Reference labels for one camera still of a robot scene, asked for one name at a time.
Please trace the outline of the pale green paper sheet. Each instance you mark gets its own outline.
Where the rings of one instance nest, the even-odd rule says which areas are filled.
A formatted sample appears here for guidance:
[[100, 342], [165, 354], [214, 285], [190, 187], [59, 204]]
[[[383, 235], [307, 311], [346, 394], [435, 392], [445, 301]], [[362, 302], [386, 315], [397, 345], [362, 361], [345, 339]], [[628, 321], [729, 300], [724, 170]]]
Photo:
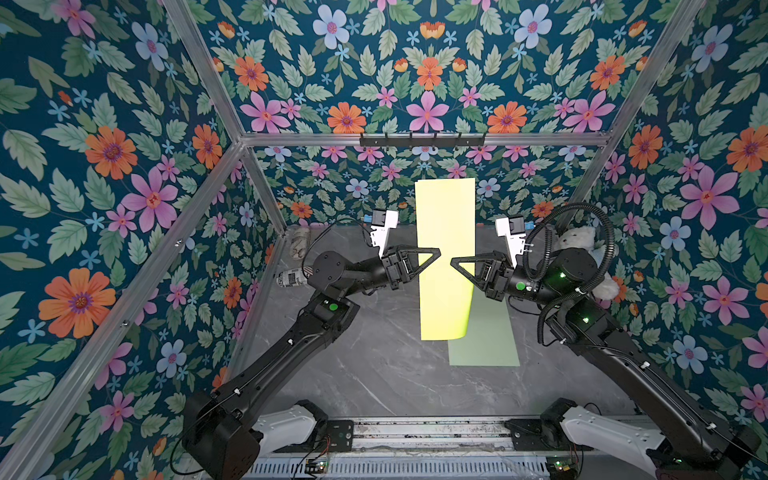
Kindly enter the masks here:
[[455, 367], [521, 365], [508, 306], [473, 292], [466, 335], [449, 340], [449, 364]]

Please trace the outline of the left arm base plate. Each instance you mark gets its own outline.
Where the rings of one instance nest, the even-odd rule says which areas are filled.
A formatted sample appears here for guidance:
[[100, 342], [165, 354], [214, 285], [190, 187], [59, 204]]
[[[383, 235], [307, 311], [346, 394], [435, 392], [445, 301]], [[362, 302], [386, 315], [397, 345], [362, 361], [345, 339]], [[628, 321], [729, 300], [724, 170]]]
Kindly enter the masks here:
[[309, 438], [303, 443], [290, 445], [283, 449], [288, 453], [305, 453], [311, 447], [320, 446], [320, 451], [330, 441], [328, 451], [331, 453], [350, 452], [353, 448], [355, 422], [352, 420], [329, 420], [316, 425]]

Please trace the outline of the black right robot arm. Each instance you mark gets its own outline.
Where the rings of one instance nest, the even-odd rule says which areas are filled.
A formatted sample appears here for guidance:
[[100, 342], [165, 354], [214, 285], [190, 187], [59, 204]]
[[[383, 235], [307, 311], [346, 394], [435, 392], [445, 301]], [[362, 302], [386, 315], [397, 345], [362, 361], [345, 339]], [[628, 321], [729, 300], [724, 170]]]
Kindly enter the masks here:
[[[526, 274], [501, 252], [455, 257], [452, 267], [494, 300], [527, 300], [559, 309], [545, 327], [554, 339], [610, 378], [652, 421], [639, 428], [564, 402], [550, 407], [572, 443], [620, 459], [656, 479], [738, 479], [755, 458], [760, 437], [731, 427], [675, 384], [581, 287], [597, 273], [584, 249], [556, 252], [544, 276]], [[576, 294], [576, 299], [569, 296]]]

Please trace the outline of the bright lime green paper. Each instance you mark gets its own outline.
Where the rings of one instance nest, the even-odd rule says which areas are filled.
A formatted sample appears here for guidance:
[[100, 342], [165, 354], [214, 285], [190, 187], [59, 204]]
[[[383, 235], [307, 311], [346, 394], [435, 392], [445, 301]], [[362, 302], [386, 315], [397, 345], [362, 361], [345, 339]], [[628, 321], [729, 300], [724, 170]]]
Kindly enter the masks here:
[[451, 260], [475, 254], [475, 186], [473, 178], [415, 184], [417, 245], [440, 250], [440, 257], [418, 276], [424, 341], [466, 335], [473, 285], [451, 266]]

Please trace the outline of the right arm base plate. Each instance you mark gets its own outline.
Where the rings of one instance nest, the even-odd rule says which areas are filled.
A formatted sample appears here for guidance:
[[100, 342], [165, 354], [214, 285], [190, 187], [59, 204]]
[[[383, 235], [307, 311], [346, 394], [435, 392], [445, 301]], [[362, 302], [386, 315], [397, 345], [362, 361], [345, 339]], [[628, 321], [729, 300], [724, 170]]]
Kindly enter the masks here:
[[503, 422], [503, 427], [518, 451], [592, 451], [591, 447], [569, 440], [559, 426], [539, 418], [510, 418]]

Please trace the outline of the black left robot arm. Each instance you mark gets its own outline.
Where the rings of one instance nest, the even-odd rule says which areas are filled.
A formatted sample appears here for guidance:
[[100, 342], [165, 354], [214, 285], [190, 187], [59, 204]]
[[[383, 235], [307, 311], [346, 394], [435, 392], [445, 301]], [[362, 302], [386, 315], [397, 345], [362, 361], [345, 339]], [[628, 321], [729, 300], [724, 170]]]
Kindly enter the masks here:
[[214, 479], [240, 479], [261, 450], [257, 417], [270, 399], [352, 324], [358, 293], [398, 289], [441, 255], [437, 248], [397, 246], [352, 262], [335, 251], [319, 254], [308, 284], [314, 290], [294, 324], [264, 354], [214, 391], [196, 392], [183, 410], [180, 444]]

